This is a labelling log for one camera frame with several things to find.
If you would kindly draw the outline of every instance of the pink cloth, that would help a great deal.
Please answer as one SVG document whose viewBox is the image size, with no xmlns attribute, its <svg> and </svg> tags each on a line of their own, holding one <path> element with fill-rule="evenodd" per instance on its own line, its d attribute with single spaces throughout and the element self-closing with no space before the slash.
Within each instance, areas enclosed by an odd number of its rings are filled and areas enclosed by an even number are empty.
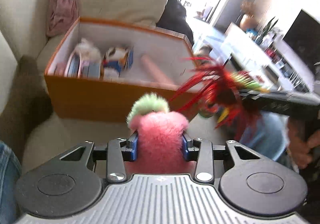
<svg viewBox="0 0 320 224">
<path fill-rule="evenodd" d="M 138 131 L 138 157 L 126 162 L 129 173 L 179 174 L 194 171 L 195 163 L 186 162 L 181 151 L 182 133 L 188 120 L 180 113 L 137 115 L 129 123 Z"/>
<path fill-rule="evenodd" d="M 47 36 L 66 33 L 78 17 L 79 8 L 76 0 L 49 0 Z"/>
</svg>

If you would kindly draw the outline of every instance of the vase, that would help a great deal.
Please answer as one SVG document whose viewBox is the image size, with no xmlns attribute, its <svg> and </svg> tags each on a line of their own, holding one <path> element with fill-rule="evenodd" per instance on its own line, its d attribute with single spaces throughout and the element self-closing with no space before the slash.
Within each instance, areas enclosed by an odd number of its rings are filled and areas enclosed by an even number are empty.
<svg viewBox="0 0 320 224">
<path fill-rule="evenodd" d="M 253 15 L 244 14 L 240 21 L 240 28 L 246 32 L 247 29 L 254 29 L 257 26 L 256 20 L 253 18 Z"/>
</svg>

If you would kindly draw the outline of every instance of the green fuzzy pom-pom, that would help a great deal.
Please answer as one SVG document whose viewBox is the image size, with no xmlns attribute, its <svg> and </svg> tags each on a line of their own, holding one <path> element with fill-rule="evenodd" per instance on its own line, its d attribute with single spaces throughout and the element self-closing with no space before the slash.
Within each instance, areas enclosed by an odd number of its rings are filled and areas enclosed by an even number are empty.
<svg viewBox="0 0 320 224">
<path fill-rule="evenodd" d="M 135 115 L 144 116 L 151 112 L 169 113 L 169 111 L 169 104 L 166 99 L 157 96 L 155 93 L 145 94 L 133 104 L 131 112 L 127 116 L 127 124 Z"/>
</svg>

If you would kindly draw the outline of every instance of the orange box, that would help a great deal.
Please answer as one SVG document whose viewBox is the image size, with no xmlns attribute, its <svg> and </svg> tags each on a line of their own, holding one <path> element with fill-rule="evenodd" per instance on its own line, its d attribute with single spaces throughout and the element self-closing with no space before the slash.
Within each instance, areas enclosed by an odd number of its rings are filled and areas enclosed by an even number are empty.
<svg viewBox="0 0 320 224">
<path fill-rule="evenodd" d="M 67 63 L 71 52 L 81 38 L 92 41 L 102 56 L 109 47 L 133 46 L 133 65 L 119 78 L 86 79 L 54 75 L 60 62 Z M 175 82 L 160 84 L 143 68 L 143 54 Z M 185 35 L 153 27 L 139 27 L 117 21 L 79 18 L 69 29 L 52 55 L 44 72 L 54 111 L 62 118 L 92 121 L 125 122 L 133 103 L 144 93 L 158 93 L 169 100 L 179 85 L 193 72 L 194 62 L 184 58 L 192 55 Z M 187 92 L 170 102 L 177 110 L 194 96 Z M 195 113 L 185 116 L 192 119 Z"/>
</svg>

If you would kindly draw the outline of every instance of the gray ribbed plate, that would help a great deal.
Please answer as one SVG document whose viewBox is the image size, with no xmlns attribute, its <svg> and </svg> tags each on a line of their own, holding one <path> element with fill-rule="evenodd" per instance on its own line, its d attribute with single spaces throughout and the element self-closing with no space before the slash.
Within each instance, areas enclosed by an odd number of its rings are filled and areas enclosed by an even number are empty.
<svg viewBox="0 0 320 224">
<path fill-rule="evenodd" d="M 134 175 L 111 185 L 90 209 L 64 219 L 24 215 L 18 224 L 202 224 L 306 223 L 298 215 L 278 220 L 254 219 L 228 207 L 214 187 L 194 183 L 188 175 Z"/>
</svg>

